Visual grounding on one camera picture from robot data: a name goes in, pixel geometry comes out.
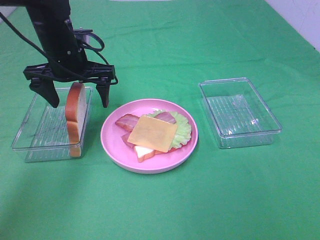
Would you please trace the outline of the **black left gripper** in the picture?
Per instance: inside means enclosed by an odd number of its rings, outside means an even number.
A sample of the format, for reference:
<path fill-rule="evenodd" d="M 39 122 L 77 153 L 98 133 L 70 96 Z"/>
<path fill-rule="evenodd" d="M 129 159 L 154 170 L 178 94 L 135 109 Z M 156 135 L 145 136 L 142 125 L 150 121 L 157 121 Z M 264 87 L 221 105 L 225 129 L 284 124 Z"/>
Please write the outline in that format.
<path fill-rule="evenodd" d="M 61 83 L 79 81 L 96 84 L 95 88 L 104 108 L 109 105 L 110 86 L 116 84 L 114 65 L 92 61 L 87 61 L 79 72 L 71 71 L 58 62 L 53 65 L 47 62 L 27 66 L 23 74 L 27 80 L 30 80 L 29 88 L 43 97 L 53 108 L 57 108 L 60 103 L 53 81 Z"/>

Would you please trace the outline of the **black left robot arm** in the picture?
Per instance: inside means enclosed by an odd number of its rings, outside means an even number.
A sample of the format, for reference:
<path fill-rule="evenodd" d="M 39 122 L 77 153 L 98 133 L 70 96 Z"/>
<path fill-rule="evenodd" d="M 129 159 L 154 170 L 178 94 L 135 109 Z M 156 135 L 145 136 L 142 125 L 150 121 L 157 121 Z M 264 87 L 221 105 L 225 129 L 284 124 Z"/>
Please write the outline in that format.
<path fill-rule="evenodd" d="M 118 83 L 115 67 L 106 60 L 98 63 L 87 59 L 86 50 L 99 55 L 105 44 L 93 30 L 73 28 L 69 1 L 2 0 L 0 5 L 26 8 L 40 47 L 20 33 L 3 14 L 0 17 L 13 32 L 48 61 L 24 69 L 24 76 L 30 81 L 29 88 L 32 91 L 56 108 L 60 99 L 55 82 L 94 83 L 103 107 L 108 106 L 110 86 Z"/>

